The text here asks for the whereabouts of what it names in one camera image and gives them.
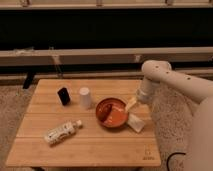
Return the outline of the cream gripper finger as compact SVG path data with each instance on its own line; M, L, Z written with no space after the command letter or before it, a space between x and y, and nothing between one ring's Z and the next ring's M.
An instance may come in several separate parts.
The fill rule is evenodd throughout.
M137 98L136 97L133 97L131 98L127 105L125 106L125 112L129 112L129 110L135 105L137 104Z

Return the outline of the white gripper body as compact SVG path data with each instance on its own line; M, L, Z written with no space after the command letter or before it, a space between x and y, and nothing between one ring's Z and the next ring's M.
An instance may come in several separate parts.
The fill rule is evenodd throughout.
M146 104L151 96L154 94L156 88L159 86L158 82L154 82L144 77L141 80L140 86L136 91L136 98L140 103Z

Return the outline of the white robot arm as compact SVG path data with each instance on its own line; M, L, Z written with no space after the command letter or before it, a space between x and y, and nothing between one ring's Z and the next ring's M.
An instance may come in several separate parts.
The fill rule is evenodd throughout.
M174 71L167 61L147 60L141 70L143 80L125 110L146 104L159 83L196 102L184 171L213 171L213 81Z

